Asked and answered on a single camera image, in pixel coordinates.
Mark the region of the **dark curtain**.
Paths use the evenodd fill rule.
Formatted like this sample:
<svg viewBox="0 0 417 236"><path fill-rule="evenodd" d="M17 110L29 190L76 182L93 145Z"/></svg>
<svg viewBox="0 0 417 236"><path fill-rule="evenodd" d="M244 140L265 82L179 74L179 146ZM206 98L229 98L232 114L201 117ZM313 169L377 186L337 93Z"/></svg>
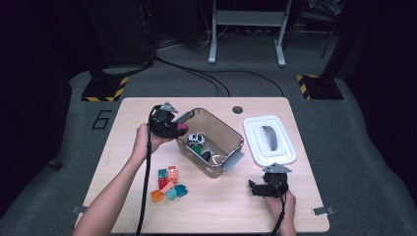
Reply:
<svg viewBox="0 0 417 236"><path fill-rule="evenodd" d="M0 218L60 150L70 97L26 0L0 0Z"/></svg>
<svg viewBox="0 0 417 236"><path fill-rule="evenodd" d="M347 84L367 133L417 204L417 0L359 0L364 39Z"/></svg>

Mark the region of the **white metal stand frame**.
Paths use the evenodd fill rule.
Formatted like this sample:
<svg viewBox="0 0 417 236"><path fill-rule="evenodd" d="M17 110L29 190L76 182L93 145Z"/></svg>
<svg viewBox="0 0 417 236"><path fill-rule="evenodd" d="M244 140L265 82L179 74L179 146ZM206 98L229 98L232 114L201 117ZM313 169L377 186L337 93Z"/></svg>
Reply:
<svg viewBox="0 0 417 236"><path fill-rule="evenodd" d="M283 0L285 9L281 12L218 10L217 0L212 0L211 10L211 45L208 62L216 62L217 27L218 26L248 26L279 28L278 39L274 41L274 49L279 67L284 68L286 61L283 54L282 41L286 33L287 22L293 0Z"/></svg>

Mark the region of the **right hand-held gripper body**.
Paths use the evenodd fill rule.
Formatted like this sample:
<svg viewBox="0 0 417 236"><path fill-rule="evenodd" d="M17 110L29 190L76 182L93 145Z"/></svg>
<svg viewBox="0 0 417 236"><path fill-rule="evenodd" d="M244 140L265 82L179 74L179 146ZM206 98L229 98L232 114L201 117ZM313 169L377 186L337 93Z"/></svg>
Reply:
<svg viewBox="0 0 417 236"><path fill-rule="evenodd" d="M264 168L264 184L261 186L261 195L263 197L279 198L288 191L287 174L291 169L273 163Z"/></svg>

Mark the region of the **white toy car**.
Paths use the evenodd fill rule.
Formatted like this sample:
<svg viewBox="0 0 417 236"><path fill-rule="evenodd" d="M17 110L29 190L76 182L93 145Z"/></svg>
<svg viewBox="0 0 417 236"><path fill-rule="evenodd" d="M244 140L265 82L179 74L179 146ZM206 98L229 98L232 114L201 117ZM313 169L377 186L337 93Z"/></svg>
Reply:
<svg viewBox="0 0 417 236"><path fill-rule="evenodd" d="M205 137L202 134L190 134L188 137L187 144L193 146L203 146L206 142Z"/></svg>

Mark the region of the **person's left hand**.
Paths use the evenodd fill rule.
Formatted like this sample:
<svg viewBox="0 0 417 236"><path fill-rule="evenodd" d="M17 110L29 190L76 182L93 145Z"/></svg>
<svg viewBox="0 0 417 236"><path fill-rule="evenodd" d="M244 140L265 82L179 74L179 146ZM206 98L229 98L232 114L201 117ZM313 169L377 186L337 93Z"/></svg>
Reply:
<svg viewBox="0 0 417 236"><path fill-rule="evenodd" d="M170 142L170 139L163 139L149 132L147 124L141 124L137 129L131 157L138 162L143 162L147 157L148 145L151 151L155 152L162 144Z"/></svg>

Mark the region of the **person's right hand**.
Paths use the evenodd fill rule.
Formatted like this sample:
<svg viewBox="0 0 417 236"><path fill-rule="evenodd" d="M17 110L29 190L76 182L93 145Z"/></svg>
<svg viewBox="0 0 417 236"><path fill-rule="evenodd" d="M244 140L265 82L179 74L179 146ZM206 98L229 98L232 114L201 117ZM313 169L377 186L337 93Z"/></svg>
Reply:
<svg viewBox="0 0 417 236"><path fill-rule="evenodd" d="M280 225L281 229L294 227L296 197L290 191L287 191L283 195L283 199L265 197L265 200L275 219L279 219L281 212L284 211L284 216Z"/></svg>

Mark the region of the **clear brown storage box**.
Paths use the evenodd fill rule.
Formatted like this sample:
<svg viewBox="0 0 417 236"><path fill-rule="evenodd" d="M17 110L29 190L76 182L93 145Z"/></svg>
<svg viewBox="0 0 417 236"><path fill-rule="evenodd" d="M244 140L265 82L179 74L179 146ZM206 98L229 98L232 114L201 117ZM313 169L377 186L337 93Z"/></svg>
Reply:
<svg viewBox="0 0 417 236"><path fill-rule="evenodd" d="M176 140L181 153L209 178L217 178L233 168L244 156L241 151L244 138L233 128L203 108L194 108L175 120L189 126L188 133ZM197 155L187 144L190 134L202 134L206 142L202 154L211 152L209 161Z"/></svg>

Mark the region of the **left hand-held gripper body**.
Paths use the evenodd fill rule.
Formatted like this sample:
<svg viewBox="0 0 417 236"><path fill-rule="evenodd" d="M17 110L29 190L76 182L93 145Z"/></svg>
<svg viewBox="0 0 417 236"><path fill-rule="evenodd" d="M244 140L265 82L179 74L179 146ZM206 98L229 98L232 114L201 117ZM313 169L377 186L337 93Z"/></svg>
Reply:
<svg viewBox="0 0 417 236"><path fill-rule="evenodd" d="M156 105L149 115L149 128L158 137L163 139L176 139L178 132L173 119L177 110L165 101Z"/></svg>

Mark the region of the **black stand post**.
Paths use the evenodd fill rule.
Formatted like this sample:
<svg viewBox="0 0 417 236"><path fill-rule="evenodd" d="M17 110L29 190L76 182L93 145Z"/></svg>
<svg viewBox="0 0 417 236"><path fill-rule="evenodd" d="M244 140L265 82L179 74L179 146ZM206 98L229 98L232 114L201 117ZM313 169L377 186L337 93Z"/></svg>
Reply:
<svg viewBox="0 0 417 236"><path fill-rule="evenodd" d="M89 0L84 0L86 9L89 13L90 19L90 34L91 34L91 47L94 54L94 57L91 62L91 78L93 82L100 88L104 88L107 83L108 79L106 73L103 71L102 66L105 64L105 56L102 51L102 47L99 41L98 33L95 26L94 17L90 8Z"/></svg>
<svg viewBox="0 0 417 236"><path fill-rule="evenodd" d="M348 37L350 34L349 18L351 15L352 4L354 0L345 0L342 12L339 15L337 28L339 40L328 59L328 63L321 74L324 81L332 81L347 55Z"/></svg>

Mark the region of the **salmon printed toy block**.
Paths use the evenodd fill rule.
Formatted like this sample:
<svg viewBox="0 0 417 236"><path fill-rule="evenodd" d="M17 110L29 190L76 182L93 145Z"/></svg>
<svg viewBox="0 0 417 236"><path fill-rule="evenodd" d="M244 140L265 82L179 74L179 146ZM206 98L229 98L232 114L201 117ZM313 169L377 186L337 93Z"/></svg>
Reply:
<svg viewBox="0 0 417 236"><path fill-rule="evenodd" d="M178 182L178 167L176 165L170 165L167 167L168 180L172 183Z"/></svg>

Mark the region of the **dark metal chair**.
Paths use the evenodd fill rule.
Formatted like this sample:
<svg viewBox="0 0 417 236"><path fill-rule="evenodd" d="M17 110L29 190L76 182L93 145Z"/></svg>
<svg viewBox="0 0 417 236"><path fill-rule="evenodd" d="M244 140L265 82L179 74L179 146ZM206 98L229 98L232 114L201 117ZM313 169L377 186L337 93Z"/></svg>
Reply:
<svg viewBox="0 0 417 236"><path fill-rule="evenodd" d="M298 18L317 25L324 25L328 29L327 42L321 55L322 59L327 54L344 4L345 0L302 0Z"/></svg>

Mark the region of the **black yellow striped base plate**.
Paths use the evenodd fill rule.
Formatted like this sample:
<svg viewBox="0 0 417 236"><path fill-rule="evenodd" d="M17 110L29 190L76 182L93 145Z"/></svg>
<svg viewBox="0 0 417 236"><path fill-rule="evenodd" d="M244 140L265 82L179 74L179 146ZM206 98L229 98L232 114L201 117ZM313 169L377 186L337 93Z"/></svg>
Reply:
<svg viewBox="0 0 417 236"><path fill-rule="evenodd" d="M296 79L305 99L343 99L334 80L327 81L315 75L297 75Z"/></svg>
<svg viewBox="0 0 417 236"><path fill-rule="evenodd" d="M82 93L82 101L117 101L121 97L127 82L127 77L108 79L105 85L90 81Z"/></svg>

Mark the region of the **white lid with grey handle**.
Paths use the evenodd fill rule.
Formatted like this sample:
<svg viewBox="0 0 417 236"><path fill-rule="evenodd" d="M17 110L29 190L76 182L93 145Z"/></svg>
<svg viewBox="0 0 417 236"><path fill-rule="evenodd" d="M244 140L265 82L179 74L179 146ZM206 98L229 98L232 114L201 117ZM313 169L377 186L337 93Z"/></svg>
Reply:
<svg viewBox="0 0 417 236"><path fill-rule="evenodd" d="M286 165L296 160L294 145L277 116L246 118L243 126L252 156L258 165Z"/></svg>

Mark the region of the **black equipment case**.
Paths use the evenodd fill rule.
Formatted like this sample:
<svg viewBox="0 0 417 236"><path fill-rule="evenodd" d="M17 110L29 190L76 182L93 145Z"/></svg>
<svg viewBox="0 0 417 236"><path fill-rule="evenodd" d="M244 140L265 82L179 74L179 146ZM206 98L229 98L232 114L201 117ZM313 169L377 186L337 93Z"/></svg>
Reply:
<svg viewBox="0 0 417 236"><path fill-rule="evenodd" d="M151 64L151 24L142 0L97 0L96 26L109 66Z"/></svg>

